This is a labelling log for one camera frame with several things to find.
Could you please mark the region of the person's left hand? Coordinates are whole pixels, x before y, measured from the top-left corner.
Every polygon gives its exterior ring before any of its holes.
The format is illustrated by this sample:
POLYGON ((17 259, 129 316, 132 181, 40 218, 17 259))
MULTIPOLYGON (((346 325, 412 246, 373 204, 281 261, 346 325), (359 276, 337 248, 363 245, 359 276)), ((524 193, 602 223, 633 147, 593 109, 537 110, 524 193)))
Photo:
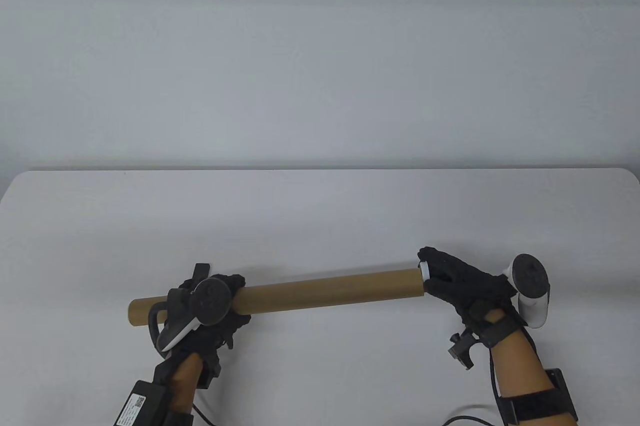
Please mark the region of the person's left hand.
POLYGON ((219 362, 218 349, 232 349, 235 332, 251 319, 233 309, 233 300, 245 285, 245 278, 238 274, 186 280, 177 289, 180 296, 170 300, 158 350, 197 354, 212 369, 219 362))

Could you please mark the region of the person's right hand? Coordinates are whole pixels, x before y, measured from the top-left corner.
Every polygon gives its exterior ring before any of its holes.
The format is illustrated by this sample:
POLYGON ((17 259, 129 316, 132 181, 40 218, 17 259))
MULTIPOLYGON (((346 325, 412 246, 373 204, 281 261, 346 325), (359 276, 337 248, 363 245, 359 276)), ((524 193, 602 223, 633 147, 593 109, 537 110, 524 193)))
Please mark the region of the person's right hand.
POLYGON ((512 303, 517 291, 505 275, 491 275, 433 247, 421 248, 417 256, 429 273, 423 281, 425 292, 452 305, 477 336, 492 327, 488 315, 494 310, 509 318, 513 332, 526 326, 512 303))

